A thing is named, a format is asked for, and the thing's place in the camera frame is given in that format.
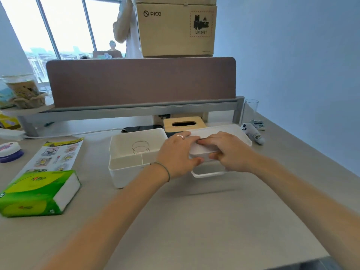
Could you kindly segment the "cartoon sticker sheet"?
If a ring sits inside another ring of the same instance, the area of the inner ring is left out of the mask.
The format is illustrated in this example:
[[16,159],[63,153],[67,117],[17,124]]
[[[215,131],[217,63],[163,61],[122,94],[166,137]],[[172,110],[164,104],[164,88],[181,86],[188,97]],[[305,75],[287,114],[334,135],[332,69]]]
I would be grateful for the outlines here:
[[83,140],[84,138],[81,137],[70,141],[46,142],[13,178],[11,183],[24,173],[71,170]]

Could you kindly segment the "wooden top tissue box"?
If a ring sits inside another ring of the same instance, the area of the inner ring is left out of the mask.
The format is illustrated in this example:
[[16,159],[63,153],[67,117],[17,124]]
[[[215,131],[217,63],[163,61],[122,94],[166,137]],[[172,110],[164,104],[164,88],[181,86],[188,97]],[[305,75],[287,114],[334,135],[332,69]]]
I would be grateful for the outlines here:
[[163,127],[167,137],[171,137],[183,131],[192,131],[206,128],[207,125],[201,117],[179,117],[166,118],[163,120]]

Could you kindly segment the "person's dark clothing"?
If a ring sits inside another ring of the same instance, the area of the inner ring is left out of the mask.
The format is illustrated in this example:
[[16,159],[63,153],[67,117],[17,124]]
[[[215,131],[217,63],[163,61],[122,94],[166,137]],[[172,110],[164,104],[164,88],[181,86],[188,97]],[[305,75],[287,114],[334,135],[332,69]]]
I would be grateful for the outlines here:
[[295,263],[277,268],[268,268],[265,270],[343,270],[343,268],[341,268],[331,256],[326,256],[307,262]]

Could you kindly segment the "white plastic storage box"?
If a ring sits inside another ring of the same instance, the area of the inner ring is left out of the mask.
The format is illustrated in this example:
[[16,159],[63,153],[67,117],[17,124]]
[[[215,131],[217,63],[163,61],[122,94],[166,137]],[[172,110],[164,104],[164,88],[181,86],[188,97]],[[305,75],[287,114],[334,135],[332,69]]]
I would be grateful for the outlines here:
[[[153,163],[166,139],[167,135],[161,128],[112,136],[108,168],[114,186],[117,189],[124,188],[145,166]],[[132,144],[139,140],[145,140],[150,144],[150,152],[133,154]]]

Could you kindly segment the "grey metal desk rail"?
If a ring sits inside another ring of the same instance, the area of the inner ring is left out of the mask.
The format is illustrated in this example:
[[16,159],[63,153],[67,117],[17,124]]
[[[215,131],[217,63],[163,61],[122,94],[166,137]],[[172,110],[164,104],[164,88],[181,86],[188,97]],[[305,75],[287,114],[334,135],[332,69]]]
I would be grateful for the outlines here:
[[234,99],[221,100],[177,101],[167,103],[107,105],[79,108],[50,108],[42,111],[31,109],[23,114],[18,113],[12,114],[11,116],[15,116],[18,119],[27,135],[38,136],[38,132],[33,126],[33,123],[37,122],[62,122],[232,110],[234,112],[232,122],[239,123],[242,117],[244,102],[245,97],[238,96]]

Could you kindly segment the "large cardboard box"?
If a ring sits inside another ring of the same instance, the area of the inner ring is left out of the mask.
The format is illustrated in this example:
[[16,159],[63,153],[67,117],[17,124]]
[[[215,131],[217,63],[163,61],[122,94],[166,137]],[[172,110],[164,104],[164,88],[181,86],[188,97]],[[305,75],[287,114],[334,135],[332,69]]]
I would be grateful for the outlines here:
[[212,56],[217,6],[198,4],[136,5],[142,56]]

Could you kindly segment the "thin metal bangle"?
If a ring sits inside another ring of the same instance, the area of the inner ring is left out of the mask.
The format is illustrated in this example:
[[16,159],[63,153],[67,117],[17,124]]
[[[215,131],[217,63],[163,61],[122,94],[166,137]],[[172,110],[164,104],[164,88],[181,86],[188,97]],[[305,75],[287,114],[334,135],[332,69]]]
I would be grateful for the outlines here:
[[139,140],[132,144],[133,154],[143,154],[150,152],[150,144],[145,140]]

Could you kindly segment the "round white purple container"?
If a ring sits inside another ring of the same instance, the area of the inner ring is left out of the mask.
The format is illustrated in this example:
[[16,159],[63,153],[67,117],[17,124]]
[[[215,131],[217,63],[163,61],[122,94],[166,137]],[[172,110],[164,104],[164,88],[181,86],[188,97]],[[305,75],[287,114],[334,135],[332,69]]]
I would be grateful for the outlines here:
[[11,141],[0,145],[0,163],[8,163],[21,158],[24,151],[18,142]]

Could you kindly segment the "black power strip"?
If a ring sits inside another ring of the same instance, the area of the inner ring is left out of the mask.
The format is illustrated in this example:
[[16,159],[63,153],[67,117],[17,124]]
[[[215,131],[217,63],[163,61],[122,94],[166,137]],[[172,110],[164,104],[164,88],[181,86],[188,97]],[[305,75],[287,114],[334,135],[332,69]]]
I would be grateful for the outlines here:
[[146,130],[153,130],[153,129],[157,129],[157,128],[163,129],[164,127],[163,127],[162,125],[159,125],[159,124],[148,125],[148,126],[125,127],[125,128],[123,128],[123,129],[121,130],[121,133],[137,132],[137,131],[146,131]]

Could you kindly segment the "white plastic box lid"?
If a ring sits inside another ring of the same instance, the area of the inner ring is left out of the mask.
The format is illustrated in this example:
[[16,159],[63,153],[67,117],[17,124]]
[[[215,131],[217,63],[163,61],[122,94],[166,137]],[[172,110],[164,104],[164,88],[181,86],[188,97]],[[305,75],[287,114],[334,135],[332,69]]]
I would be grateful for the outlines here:
[[[233,136],[236,136],[238,139],[243,141],[248,146],[252,146],[252,141],[249,137],[243,132],[240,126],[236,124],[220,125],[213,127],[205,127],[200,129],[191,130],[191,136],[199,136],[201,139],[205,139],[212,134],[217,134],[218,132],[226,132]],[[204,162],[199,166],[195,167],[191,174],[198,179],[222,176],[229,172],[219,161],[212,160],[209,158],[209,154],[218,152],[219,149],[215,145],[203,146],[197,143],[191,145],[189,157],[197,158],[201,157],[204,159]]]

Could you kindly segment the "clear drinking glass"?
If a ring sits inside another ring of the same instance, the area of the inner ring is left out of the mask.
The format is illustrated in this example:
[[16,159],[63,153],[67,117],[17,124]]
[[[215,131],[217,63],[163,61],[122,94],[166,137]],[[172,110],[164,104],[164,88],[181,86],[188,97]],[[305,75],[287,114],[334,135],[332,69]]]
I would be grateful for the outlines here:
[[259,101],[255,99],[246,99],[242,111],[241,124],[254,123]]

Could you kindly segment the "thin grey wrist band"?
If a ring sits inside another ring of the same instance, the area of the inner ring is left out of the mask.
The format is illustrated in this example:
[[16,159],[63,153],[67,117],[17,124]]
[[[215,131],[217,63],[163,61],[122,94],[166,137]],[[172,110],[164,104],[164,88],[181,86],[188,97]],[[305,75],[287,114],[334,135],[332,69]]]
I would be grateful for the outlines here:
[[169,170],[167,169],[167,167],[166,167],[165,165],[163,165],[162,163],[159,163],[159,162],[153,162],[153,163],[151,163],[151,164],[152,164],[152,165],[156,164],[156,165],[161,166],[161,167],[167,172],[167,180],[166,180],[166,182],[169,182],[169,181],[170,181],[170,179],[171,179],[171,174],[170,174]]

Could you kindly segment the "person's left hand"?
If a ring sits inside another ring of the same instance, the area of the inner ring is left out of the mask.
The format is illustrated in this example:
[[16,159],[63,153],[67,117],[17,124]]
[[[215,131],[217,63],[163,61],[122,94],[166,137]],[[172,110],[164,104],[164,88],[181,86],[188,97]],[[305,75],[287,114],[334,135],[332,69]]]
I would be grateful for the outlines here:
[[163,143],[158,152],[156,162],[162,163],[167,167],[171,174],[171,179],[181,177],[193,170],[188,168],[188,159],[190,158],[191,145],[198,140],[200,140],[199,136],[191,136],[190,131],[184,131],[169,137]]

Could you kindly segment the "grey window frame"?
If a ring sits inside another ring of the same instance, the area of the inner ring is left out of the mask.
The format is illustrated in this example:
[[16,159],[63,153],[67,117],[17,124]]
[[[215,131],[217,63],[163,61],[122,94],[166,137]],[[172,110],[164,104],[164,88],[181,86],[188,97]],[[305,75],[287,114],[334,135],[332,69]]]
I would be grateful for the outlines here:
[[94,51],[110,49],[121,1],[35,1],[57,59],[90,58]]

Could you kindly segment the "person's right forearm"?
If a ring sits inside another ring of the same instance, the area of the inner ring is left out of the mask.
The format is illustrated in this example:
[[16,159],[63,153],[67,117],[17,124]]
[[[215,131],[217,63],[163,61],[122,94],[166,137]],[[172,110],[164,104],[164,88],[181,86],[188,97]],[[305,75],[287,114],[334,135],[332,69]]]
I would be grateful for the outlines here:
[[249,169],[296,214],[343,270],[360,270],[360,214],[271,158],[253,153]]

